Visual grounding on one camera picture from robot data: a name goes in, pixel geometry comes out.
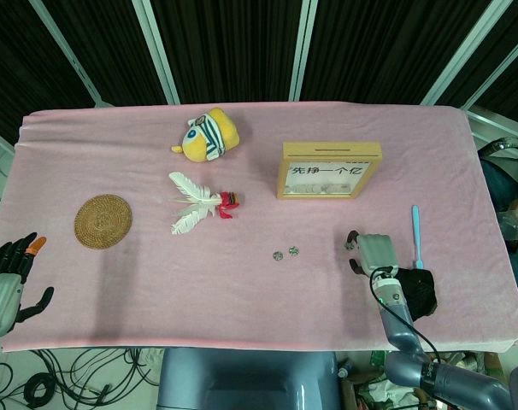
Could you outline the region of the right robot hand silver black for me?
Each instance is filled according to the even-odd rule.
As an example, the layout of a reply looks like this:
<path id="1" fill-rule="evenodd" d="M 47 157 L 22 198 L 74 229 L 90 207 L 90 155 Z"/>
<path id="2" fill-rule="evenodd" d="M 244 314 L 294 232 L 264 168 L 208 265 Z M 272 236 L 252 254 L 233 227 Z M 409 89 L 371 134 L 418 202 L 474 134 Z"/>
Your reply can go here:
<path id="1" fill-rule="evenodd" d="M 349 259 L 350 269 L 357 275 L 370 277 L 374 272 L 385 272 L 394 277 L 398 272 L 399 261 L 387 235 L 359 234 L 353 230 L 347 236 L 345 247 L 359 252 L 359 261 Z"/>

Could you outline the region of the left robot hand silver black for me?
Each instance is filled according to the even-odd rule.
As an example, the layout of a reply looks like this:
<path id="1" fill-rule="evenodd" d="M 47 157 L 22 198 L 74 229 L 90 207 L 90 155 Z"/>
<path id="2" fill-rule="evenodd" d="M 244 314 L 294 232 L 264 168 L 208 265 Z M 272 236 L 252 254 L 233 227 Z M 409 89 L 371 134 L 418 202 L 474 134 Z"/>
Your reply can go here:
<path id="1" fill-rule="evenodd" d="M 46 238 L 33 232 L 0 247 L 0 338 L 15 324 L 42 313 L 50 304 L 55 289 L 48 287 L 37 303 L 21 306 L 21 298 L 34 259 L 46 244 Z"/>

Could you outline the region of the light blue toothbrush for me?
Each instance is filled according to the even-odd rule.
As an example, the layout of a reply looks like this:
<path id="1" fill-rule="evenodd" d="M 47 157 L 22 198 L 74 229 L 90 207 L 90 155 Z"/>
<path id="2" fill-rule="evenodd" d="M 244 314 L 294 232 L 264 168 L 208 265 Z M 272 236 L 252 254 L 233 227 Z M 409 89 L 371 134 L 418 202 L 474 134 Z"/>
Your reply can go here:
<path id="1" fill-rule="evenodd" d="M 421 218 L 420 209 L 417 205 L 412 206 L 412 223 L 415 242 L 415 267 L 423 269 L 424 263 L 421 257 Z"/>

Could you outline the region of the black cloth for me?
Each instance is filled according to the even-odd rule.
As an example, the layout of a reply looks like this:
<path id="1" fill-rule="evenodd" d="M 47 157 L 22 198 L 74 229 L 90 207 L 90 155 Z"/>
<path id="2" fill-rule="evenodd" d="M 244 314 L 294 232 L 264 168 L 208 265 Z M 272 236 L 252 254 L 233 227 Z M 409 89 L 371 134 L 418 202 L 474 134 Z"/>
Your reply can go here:
<path id="1" fill-rule="evenodd" d="M 431 316 L 435 312 L 438 301 L 435 293 L 434 278 L 430 271 L 426 269 L 399 268 L 396 279 L 402 286 L 413 321 Z"/>

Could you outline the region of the round woven rattan coaster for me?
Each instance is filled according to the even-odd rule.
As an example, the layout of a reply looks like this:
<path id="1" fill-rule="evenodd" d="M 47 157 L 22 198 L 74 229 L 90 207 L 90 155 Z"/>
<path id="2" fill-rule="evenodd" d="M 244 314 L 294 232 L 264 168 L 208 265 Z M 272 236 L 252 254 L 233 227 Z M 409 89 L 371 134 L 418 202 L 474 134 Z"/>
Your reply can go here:
<path id="1" fill-rule="evenodd" d="M 103 194 L 86 201 L 74 219 L 76 239 L 89 249 L 107 249 L 130 231 L 132 210 L 120 196 Z"/>

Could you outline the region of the pink tablecloth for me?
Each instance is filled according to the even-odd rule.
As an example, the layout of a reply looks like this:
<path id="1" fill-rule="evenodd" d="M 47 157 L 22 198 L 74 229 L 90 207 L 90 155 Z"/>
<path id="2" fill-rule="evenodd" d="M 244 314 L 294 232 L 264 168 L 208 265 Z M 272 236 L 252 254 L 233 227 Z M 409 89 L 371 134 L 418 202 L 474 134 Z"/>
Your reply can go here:
<path id="1" fill-rule="evenodd" d="M 503 352 L 518 343 L 518 290 L 461 110 L 347 102 L 225 110 L 240 145 L 203 164 L 170 149 L 203 105 L 45 110 L 22 121 L 0 205 L 0 246 L 30 232 L 46 237 L 22 303 L 36 303 L 50 286 L 55 293 L 3 338 L 7 351 L 386 349 L 367 280 L 350 270 L 344 243 L 352 230 L 386 234 L 411 267 L 413 205 L 438 299 L 417 328 L 440 350 Z M 290 140 L 378 141 L 383 160 L 356 199 L 280 200 L 281 147 Z M 235 192 L 233 217 L 210 214 L 173 235 L 187 204 L 178 202 L 172 172 Z M 89 249 L 74 235 L 75 215 L 103 194 L 129 204 L 132 226 L 116 245 Z"/>

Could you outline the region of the blue-grey robot torso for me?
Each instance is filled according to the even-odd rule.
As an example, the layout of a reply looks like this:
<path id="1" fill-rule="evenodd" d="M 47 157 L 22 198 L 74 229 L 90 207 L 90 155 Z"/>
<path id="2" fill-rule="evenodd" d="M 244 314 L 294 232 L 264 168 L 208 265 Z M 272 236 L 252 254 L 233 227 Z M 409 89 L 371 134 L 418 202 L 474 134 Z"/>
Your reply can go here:
<path id="1" fill-rule="evenodd" d="M 164 350 L 156 410 L 340 410 L 332 352 Z"/>

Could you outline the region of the white feather toy red tuft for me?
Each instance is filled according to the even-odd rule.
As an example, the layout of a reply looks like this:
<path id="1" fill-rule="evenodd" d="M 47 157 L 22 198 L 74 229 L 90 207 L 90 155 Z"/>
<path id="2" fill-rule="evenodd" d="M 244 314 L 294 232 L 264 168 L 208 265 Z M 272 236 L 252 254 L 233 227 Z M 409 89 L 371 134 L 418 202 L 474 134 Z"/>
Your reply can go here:
<path id="1" fill-rule="evenodd" d="M 210 214 L 221 219 L 231 219 L 230 212 L 239 207 L 238 195 L 231 191 L 212 192 L 206 185 L 200 185 L 181 172 L 168 175 L 178 191 L 183 195 L 178 202 L 187 206 L 178 212 L 178 219 L 171 225 L 173 235 L 186 234 L 205 220 Z"/>

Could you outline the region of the yellow plush toy striped band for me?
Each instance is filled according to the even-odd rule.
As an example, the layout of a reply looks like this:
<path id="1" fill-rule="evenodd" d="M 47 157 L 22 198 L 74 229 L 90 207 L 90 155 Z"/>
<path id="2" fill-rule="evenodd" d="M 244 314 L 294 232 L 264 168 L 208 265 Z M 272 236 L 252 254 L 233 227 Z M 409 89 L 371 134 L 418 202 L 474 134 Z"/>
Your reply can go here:
<path id="1" fill-rule="evenodd" d="M 190 161 L 214 161 L 239 145 L 237 127 L 221 108 L 212 108 L 188 120 L 187 125 L 181 144 L 172 146 L 171 151 Z"/>

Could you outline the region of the wooden frame money box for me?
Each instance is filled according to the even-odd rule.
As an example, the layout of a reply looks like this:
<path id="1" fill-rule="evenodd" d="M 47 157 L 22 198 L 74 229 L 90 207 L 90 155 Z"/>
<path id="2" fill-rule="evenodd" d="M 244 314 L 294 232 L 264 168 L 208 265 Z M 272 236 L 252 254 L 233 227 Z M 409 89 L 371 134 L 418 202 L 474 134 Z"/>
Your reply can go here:
<path id="1" fill-rule="evenodd" d="M 284 142 L 279 199 L 353 199 L 383 160 L 378 142 Z"/>

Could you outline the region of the aluminium partition post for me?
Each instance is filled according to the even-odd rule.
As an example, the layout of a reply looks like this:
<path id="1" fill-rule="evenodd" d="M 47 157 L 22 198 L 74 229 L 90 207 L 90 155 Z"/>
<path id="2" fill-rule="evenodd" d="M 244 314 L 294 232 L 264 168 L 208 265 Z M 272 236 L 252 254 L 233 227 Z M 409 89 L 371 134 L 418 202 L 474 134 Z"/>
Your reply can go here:
<path id="1" fill-rule="evenodd" d="M 433 106 L 438 102 L 513 1 L 514 0 L 491 0 L 489 2 L 479 19 L 474 23 L 466 37 L 457 47 L 453 56 L 434 81 L 427 94 L 422 98 L 421 105 Z"/>
<path id="2" fill-rule="evenodd" d="M 301 3 L 288 95 L 289 102 L 298 102 L 301 97 L 318 2 L 319 0 L 302 0 Z"/>
<path id="3" fill-rule="evenodd" d="M 518 43 L 517 45 L 504 57 L 500 64 L 493 70 L 493 72 L 486 78 L 480 87 L 468 98 L 468 100 L 461 106 L 464 111 L 469 111 L 473 105 L 486 93 L 486 91 L 501 77 L 501 75 L 510 67 L 510 65 L 518 58 Z"/>
<path id="4" fill-rule="evenodd" d="M 180 105 L 179 93 L 151 0 L 132 0 L 132 5 L 166 101 L 171 105 Z"/>
<path id="5" fill-rule="evenodd" d="M 49 32 L 53 40 L 56 42 L 62 53 L 65 55 L 70 66 L 73 68 L 81 83 L 87 90 L 91 100 L 94 102 L 95 108 L 109 108 L 112 104 L 105 102 L 101 97 L 97 87 L 94 85 L 90 76 L 86 72 L 85 68 L 79 61 L 79 58 L 75 55 L 70 44 L 66 40 L 59 26 L 56 24 L 49 10 L 44 5 L 43 0 L 27 0 L 32 6 L 33 10 L 37 14 L 38 18 L 42 21 L 44 27 Z"/>

